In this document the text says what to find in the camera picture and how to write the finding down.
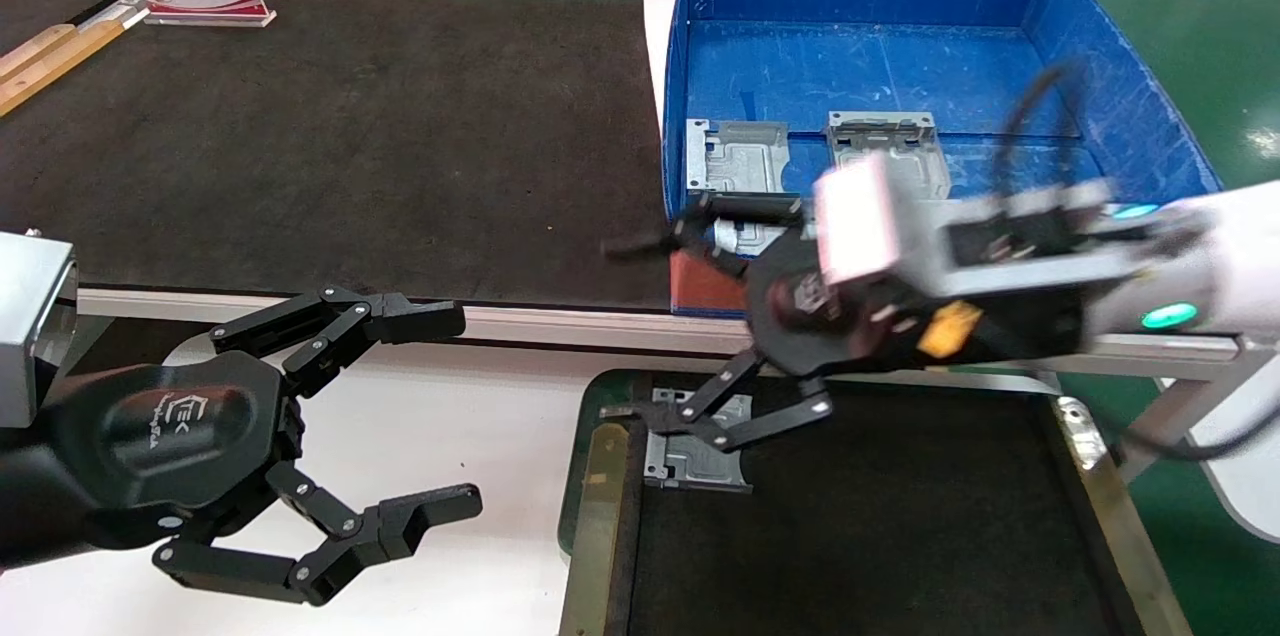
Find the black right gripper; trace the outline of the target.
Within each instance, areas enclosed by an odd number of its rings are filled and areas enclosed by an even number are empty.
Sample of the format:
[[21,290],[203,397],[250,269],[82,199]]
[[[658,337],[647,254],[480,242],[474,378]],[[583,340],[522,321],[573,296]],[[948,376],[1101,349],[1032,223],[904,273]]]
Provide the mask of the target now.
[[[605,404],[602,418],[640,418],[652,434],[696,436],[718,452],[731,453],[831,416],[833,404],[824,378],[902,369],[890,331],[901,299],[896,282],[874,273],[828,284],[820,273],[817,241],[800,232],[777,235],[748,267],[748,258],[710,238],[718,220],[801,229],[808,218],[801,198],[705,193],[663,232],[604,241],[600,252],[611,261],[686,253],[728,279],[744,279],[748,271],[748,328],[756,352],[735,354],[682,402]],[[765,363],[797,378],[801,401],[736,425],[718,422],[721,407]]]

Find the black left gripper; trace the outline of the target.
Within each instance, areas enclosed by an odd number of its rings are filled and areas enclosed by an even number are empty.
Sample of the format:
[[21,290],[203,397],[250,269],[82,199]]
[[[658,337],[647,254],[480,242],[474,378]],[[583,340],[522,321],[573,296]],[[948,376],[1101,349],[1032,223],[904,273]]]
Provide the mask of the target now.
[[[411,558],[430,529],[477,517],[483,497],[458,484],[356,513],[289,463],[305,431],[292,398],[317,395],[372,346],[465,330],[456,302],[329,285],[220,322],[210,361],[69,378],[45,411],[47,545],[131,550],[188,527],[154,553],[175,584],[326,605],[366,569]],[[289,346],[283,378],[259,361]],[[320,545],[297,559],[215,545],[274,502],[316,527]]]

